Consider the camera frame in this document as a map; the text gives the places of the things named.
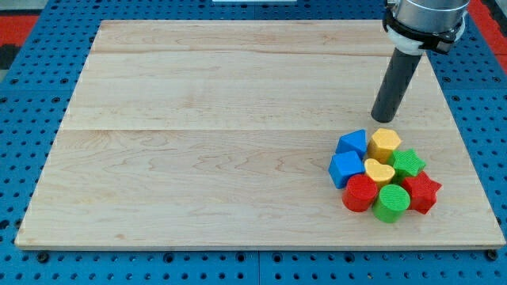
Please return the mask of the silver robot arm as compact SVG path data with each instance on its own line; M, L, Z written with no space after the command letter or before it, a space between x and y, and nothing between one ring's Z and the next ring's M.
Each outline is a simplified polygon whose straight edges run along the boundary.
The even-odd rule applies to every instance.
M469 0L386 0L383 28L407 55L448 54L465 31Z

